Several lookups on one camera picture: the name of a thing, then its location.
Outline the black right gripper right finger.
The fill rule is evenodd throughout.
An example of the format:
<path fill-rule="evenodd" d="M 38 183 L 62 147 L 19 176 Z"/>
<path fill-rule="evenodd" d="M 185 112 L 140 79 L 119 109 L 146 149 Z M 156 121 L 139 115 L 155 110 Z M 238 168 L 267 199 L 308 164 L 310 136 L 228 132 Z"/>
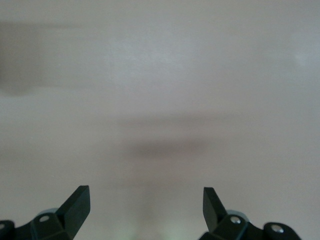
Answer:
<path fill-rule="evenodd" d="M 203 189 L 202 212 L 208 231 L 199 240 L 265 240 L 244 213 L 225 209 L 212 187 Z"/>

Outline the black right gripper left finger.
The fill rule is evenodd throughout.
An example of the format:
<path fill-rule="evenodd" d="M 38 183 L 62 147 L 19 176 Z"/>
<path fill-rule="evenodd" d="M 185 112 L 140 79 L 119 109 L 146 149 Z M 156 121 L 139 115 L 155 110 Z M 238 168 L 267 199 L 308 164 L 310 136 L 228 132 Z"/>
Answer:
<path fill-rule="evenodd" d="M 55 211 L 16 229 L 16 240 L 74 240 L 90 213 L 90 188 L 79 186 Z"/>

